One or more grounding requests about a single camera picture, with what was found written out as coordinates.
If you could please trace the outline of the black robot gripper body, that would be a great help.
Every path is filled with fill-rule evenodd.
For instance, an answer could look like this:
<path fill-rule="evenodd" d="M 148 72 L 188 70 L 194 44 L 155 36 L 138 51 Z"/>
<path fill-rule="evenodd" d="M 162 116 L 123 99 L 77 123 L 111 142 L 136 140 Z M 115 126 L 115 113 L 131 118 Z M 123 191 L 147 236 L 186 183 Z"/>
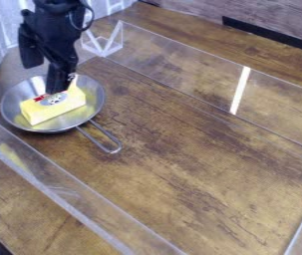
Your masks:
<path fill-rule="evenodd" d="M 35 10 L 21 10 L 21 24 L 28 26 L 36 36 L 44 59 L 60 67 L 76 67 L 79 57 L 75 42 L 83 32 L 85 3 L 83 0 L 32 1 Z"/>

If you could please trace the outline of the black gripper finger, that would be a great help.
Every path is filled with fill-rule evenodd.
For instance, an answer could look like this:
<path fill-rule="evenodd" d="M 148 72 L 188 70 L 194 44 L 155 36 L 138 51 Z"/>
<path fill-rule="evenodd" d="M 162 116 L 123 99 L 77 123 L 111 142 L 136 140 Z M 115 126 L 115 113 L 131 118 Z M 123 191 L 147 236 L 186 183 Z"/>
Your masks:
<path fill-rule="evenodd" d="M 25 24 L 19 27 L 17 39 L 23 67 L 31 69 L 43 65 L 44 56 L 39 49 L 36 36 Z"/>
<path fill-rule="evenodd" d="M 68 90 L 69 84 L 75 78 L 76 67 L 73 65 L 57 66 L 49 64 L 47 74 L 45 93 L 53 95 Z"/>

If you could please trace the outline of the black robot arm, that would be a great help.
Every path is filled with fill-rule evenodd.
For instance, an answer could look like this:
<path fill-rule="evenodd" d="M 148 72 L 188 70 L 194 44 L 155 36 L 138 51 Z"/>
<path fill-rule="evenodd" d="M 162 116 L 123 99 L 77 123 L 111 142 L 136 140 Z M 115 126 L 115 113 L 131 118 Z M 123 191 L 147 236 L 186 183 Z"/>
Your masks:
<path fill-rule="evenodd" d="M 75 42 L 80 39 L 85 5 L 81 0 L 33 0 L 35 10 L 21 10 L 19 50 L 25 69 L 48 60 L 45 93 L 65 91 L 76 72 L 79 57 Z"/>

